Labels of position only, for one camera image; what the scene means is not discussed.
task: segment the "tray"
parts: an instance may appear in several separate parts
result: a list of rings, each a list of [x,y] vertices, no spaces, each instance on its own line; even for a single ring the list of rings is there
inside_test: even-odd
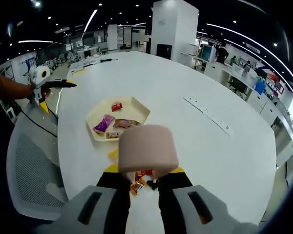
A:
[[[112,112],[111,107],[115,102],[121,102],[123,108]],[[106,139],[106,133],[119,132],[122,134],[125,130],[123,128],[113,128],[115,123],[115,121],[113,121],[104,134],[97,134],[93,128],[102,121],[105,114],[114,116],[115,118],[136,120],[141,124],[144,124],[150,114],[150,110],[134,97],[114,97],[101,101],[86,117],[86,124],[87,127],[90,128],[91,136],[97,141],[117,141],[118,139]]]

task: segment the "round white table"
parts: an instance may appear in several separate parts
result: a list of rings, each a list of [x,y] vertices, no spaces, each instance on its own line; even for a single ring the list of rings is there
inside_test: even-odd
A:
[[[93,144],[85,118],[100,101],[133,96],[151,110],[145,124],[171,129],[180,167],[227,205],[240,222],[258,224],[270,199],[276,170],[273,130],[246,102],[220,83],[186,66],[140,52],[102,56],[110,62],[87,67],[67,79],[59,111],[58,147],[69,199],[96,185],[117,143]],[[193,97],[232,128],[227,135],[186,102]],[[158,192],[143,188],[131,197],[126,233],[164,233]]]

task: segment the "power strip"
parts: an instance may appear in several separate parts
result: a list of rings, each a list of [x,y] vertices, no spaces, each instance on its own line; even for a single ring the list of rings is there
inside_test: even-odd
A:
[[[190,97],[184,97],[188,103],[194,106],[196,109],[201,111],[207,118],[211,119],[215,124],[218,125],[225,133],[227,133],[230,137],[233,136],[232,128],[227,125],[223,120],[218,118],[216,115],[211,113],[205,106],[203,106],[197,99],[193,99]]]

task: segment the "white pillar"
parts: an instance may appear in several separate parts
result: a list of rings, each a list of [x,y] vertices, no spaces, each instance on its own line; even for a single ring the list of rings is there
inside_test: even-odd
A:
[[[111,24],[107,27],[107,49],[117,50],[117,25]]]
[[[195,44],[199,10],[183,0],[162,0],[153,5],[151,54],[157,44],[172,45],[171,60],[178,61],[187,43]]]

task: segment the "gray mesh chair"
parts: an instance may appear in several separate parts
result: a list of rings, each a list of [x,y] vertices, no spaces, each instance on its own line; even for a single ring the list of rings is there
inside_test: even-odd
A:
[[[57,119],[35,104],[24,112],[56,135]],[[59,168],[57,138],[23,113],[16,122],[7,153],[7,179],[15,209],[22,215],[55,220],[68,201]]]

